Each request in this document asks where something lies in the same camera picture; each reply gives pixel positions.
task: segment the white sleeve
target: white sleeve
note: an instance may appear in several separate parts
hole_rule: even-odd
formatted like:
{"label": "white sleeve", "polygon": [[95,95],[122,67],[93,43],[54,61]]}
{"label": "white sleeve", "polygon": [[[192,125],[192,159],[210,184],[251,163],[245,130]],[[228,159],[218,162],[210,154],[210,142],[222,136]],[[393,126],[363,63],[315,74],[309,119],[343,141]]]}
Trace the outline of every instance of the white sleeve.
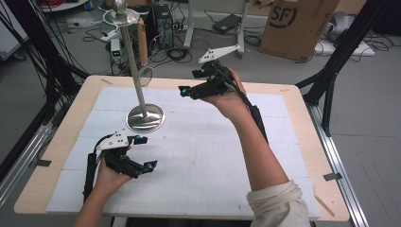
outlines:
{"label": "white sleeve", "polygon": [[294,181],[248,193],[254,212],[251,227],[310,226],[302,191]]}

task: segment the metal pole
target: metal pole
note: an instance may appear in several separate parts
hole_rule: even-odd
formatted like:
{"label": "metal pole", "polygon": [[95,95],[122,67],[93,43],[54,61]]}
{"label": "metal pole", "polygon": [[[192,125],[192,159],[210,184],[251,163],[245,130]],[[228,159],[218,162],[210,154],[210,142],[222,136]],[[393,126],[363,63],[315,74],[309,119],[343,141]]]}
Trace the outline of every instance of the metal pole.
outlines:
{"label": "metal pole", "polygon": [[135,84],[136,94],[138,95],[139,106],[141,107],[141,113],[143,117],[147,117],[148,112],[145,106],[144,94],[142,93],[142,87],[139,86],[138,84],[139,73],[138,73],[138,68],[136,67],[135,56],[133,55],[130,33],[126,26],[122,26],[120,27],[120,29],[121,29],[121,34],[123,36],[123,42],[126,48],[126,53],[128,56],[128,63],[130,64],[131,76],[133,78],[133,83]]}

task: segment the cardboard box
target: cardboard box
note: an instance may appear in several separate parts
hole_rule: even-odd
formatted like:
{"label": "cardboard box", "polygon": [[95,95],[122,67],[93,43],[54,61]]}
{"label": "cardboard box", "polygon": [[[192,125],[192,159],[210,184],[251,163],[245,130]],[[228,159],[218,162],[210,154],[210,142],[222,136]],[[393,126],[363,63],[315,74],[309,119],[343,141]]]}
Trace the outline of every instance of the cardboard box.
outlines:
{"label": "cardboard box", "polygon": [[[127,6],[134,7],[136,5],[151,6],[153,0],[126,0]],[[106,6],[110,7],[112,5],[112,0],[106,0]]]}
{"label": "cardboard box", "polygon": [[275,0],[259,51],[307,61],[339,0]]}

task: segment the gray floor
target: gray floor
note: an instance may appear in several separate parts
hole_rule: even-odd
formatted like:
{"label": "gray floor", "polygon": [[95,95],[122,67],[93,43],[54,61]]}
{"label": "gray floor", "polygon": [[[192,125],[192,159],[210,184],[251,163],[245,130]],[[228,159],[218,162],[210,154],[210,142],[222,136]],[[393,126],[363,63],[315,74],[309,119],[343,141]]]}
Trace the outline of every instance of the gray floor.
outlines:
{"label": "gray floor", "polygon": [[[200,18],[200,24],[208,18]],[[247,26],[264,26],[265,18],[252,18]],[[85,43],[84,31],[64,33],[64,39],[77,60],[89,72],[102,72],[109,66],[109,53],[101,42]],[[157,78],[191,79],[191,70],[200,68],[197,59],[207,48],[235,44],[234,38],[222,38],[196,32],[190,50],[190,63],[169,62],[156,68]],[[392,38],[401,44],[400,38]],[[258,53],[246,45],[242,59],[231,54],[221,62],[239,72],[246,82],[294,84],[319,72],[326,57],[314,57],[308,63]],[[340,157],[370,226],[399,226],[401,221],[400,129],[401,48],[376,52],[360,62],[348,61],[337,80],[331,131]],[[7,61],[0,64],[0,161],[18,140],[27,124],[44,103],[36,73],[30,61]],[[18,183],[0,210],[2,226],[70,226],[74,216],[27,216],[13,212],[32,168]],[[102,226],[108,226],[105,218]],[[352,226],[346,223],[322,223],[318,226]]]}

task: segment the forearm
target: forearm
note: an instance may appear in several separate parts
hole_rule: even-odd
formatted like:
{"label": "forearm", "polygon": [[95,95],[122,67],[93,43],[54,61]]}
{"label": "forearm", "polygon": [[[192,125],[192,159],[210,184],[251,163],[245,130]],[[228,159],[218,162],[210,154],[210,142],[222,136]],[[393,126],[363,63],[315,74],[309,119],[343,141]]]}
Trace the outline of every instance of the forearm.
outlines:
{"label": "forearm", "polygon": [[288,176],[271,151],[248,110],[231,117],[241,142],[252,191],[288,182]]}
{"label": "forearm", "polygon": [[94,190],[83,204],[74,222],[74,227],[98,227],[103,214],[103,208],[108,198],[109,197],[103,196]]}

